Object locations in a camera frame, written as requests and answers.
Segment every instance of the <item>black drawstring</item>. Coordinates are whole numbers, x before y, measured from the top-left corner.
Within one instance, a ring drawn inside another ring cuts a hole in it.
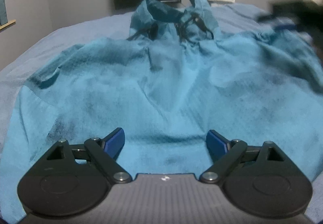
[[[204,21],[201,19],[201,17],[197,13],[191,13],[191,17],[183,24],[180,23],[174,23],[174,26],[176,28],[177,35],[180,37],[180,41],[182,42],[184,39],[189,41],[190,43],[194,44],[192,42],[188,35],[187,35],[187,26],[188,24],[193,21],[193,23],[203,32],[210,33],[212,40],[214,40],[214,34],[212,31],[206,27]],[[152,41],[157,38],[158,35],[158,24],[157,22],[152,23],[149,27],[142,28],[138,30],[134,35],[130,36],[127,40],[132,41],[133,39],[137,38],[140,35],[148,35],[148,38]]]
[[[130,36],[127,41],[132,41],[133,39],[137,38],[139,35],[148,35],[148,38],[152,41],[157,38],[158,34],[158,24],[156,22],[152,23],[147,28],[142,28],[139,31],[137,31],[134,35]]]
[[[197,13],[192,13],[191,17],[183,24],[180,23],[174,23],[174,26],[176,28],[177,31],[177,35],[180,37],[180,41],[182,40],[187,40],[190,43],[194,43],[192,42],[187,35],[186,32],[186,28],[189,22],[193,21],[194,24],[196,24],[196,26],[203,32],[207,33],[209,32],[211,34],[212,40],[214,40],[214,34],[212,33],[212,31],[206,27],[204,21],[201,19],[201,17],[197,14]]]

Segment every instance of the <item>teal fabric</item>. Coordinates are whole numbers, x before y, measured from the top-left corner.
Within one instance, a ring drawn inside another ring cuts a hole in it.
[[[101,38],[63,51],[20,90],[0,160],[1,213],[24,216],[23,174],[57,140],[83,143],[116,127],[126,135],[117,162],[133,177],[186,173],[211,164],[209,129],[250,145],[272,140],[313,180],[322,171],[323,70],[313,49],[289,31],[222,33],[206,0],[185,10],[145,0],[130,34],[157,22],[157,39]],[[192,12],[214,40],[189,24]]]
[[[8,23],[4,0],[0,0],[0,25]]]

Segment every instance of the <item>teal curtain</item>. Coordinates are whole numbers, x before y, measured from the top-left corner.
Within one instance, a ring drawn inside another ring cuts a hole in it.
[[[4,0],[0,0],[0,25],[8,23]]]

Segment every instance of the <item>ribbed gray surface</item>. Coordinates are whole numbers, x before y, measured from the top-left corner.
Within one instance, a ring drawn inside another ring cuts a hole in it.
[[[198,182],[193,174],[140,174],[129,184],[114,185],[105,200],[82,217],[44,220],[28,216],[21,224],[210,224],[311,223],[304,215],[264,220],[233,207],[216,185]]]

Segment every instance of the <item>shelf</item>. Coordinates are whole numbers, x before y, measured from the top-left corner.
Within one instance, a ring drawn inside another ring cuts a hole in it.
[[[8,22],[8,23],[4,24],[4,25],[1,25],[1,26],[0,26],[0,30],[2,30],[2,29],[4,29],[4,28],[6,28],[6,27],[8,27],[8,26],[10,26],[10,25],[12,25],[12,24],[14,24],[15,22],[16,22],[16,20],[12,20],[12,21],[10,21],[10,22]]]

